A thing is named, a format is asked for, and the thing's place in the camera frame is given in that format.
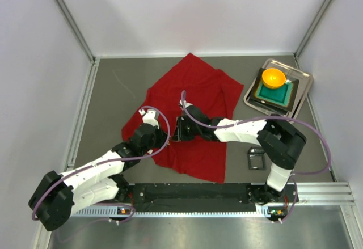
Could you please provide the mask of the red garment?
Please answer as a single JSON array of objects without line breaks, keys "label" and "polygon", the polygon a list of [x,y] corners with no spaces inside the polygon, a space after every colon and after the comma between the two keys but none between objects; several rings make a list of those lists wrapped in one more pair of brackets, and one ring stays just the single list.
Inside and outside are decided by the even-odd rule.
[{"label": "red garment", "polygon": [[[175,130],[176,119],[182,112],[179,107],[182,91],[187,92],[187,101],[207,116],[231,119],[242,90],[241,83],[190,53],[148,89],[143,105],[159,109],[166,116],[161,120],[162,128]],[[170,143],[153,160],[180,174],[222,184],[226,149],[225,143],[196,137],[189,142]]]}]

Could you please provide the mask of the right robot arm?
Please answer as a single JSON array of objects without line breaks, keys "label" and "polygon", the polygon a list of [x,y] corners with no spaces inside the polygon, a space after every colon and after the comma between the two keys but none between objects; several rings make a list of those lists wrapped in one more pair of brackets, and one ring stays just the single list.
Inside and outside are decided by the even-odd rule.
[{"label": "right robot arm", "polygon": [[266,204],[281,197],[306,137],[286,120],[258,120],[237,124],[224,117],[208,118],[194,105],[176,118],[175,142],[192,141],[197,136],[211,142],[241,142],[258,145],[270,158],[271,170],[263,188],[253,189],[251,199]]}]

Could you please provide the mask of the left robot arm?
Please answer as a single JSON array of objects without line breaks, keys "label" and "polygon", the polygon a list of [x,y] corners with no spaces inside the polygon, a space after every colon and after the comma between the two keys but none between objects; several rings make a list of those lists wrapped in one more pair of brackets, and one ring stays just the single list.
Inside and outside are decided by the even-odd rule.
[{"label": "left robot arm", "polygon": [[28,202],[32,219],[40,221],[47,231],[54,231],[76,212],[118,198],[125,185],[122,173],[150,158],[152,150],[160,153],[169,137],[169,129],[143,123],[131,138],[101,157],[60,174],[46,173]]}]

